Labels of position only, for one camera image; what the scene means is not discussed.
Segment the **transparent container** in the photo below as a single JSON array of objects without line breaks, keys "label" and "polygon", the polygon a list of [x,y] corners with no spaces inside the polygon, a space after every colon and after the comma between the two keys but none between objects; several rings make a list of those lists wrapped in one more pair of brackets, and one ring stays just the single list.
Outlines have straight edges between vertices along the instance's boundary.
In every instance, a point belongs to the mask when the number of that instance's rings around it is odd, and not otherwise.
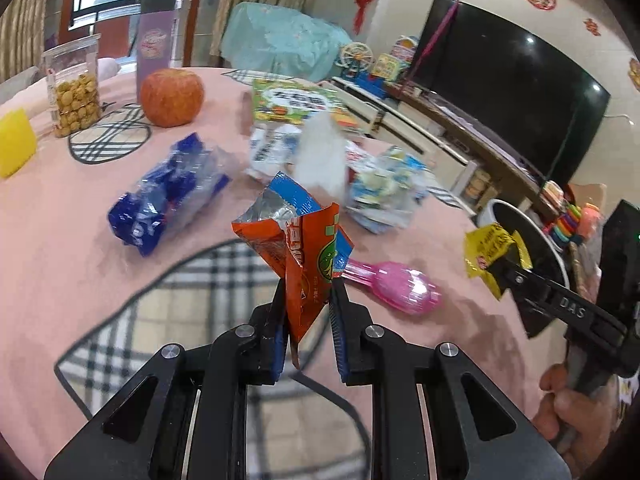
[{"label": "transparent container", "polygon": [[100,119],[98,40],[95,34],[42,54],[49,109],[57,137],[84,130]]}]

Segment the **nuts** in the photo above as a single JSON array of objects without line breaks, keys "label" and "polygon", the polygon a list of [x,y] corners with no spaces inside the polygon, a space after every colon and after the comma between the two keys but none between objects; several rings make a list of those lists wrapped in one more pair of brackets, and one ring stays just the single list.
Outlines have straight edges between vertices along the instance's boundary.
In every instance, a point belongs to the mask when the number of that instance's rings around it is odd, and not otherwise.
[{"label": "nuts", "polygon": [[77,79],[63,81],[56,87],[59,121],[56,136],[65,137],[85,129],[100,119],[100,101],[95,75],[83,73]]}]

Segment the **yellow sponge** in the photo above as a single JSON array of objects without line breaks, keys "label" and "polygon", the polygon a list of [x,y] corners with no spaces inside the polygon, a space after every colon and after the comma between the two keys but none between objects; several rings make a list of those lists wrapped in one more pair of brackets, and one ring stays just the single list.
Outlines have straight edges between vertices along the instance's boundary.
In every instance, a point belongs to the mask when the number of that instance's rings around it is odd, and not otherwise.
[{"label": "yellow sponge", "polygon": [[38,141],[21,108],[0,119],[0,176],[14,174],[36,152]]}]

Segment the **yellow wrapper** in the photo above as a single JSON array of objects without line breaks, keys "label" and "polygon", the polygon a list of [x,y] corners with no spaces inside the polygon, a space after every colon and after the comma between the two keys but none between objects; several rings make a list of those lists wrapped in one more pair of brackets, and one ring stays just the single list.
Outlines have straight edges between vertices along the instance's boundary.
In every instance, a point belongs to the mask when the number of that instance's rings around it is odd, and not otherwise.
[{"label": "yellow wrapper", "polygon": [[520,266],[523,269],[530,269],[533,265],[529,251],[519,232],[514,231],[510,235],[500,224],[494,222],[465,235],[466,274],[470,278],[480,276],[498,300],[502,297],[500,287],[486,269],[495,260],[503,257],[513,244],[518,248]]}]

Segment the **yellow snack ball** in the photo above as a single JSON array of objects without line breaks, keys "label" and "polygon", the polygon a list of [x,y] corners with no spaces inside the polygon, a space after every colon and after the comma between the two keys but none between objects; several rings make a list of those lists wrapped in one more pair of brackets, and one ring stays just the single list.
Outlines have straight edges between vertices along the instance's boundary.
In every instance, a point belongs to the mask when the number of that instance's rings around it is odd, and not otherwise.
[{"label": "yellow snack ball", "polygon": [[69,106],[74,100],[74,93],[71,90],[67,90],[62,94],[60,100],[62,101],[63,106]]}]

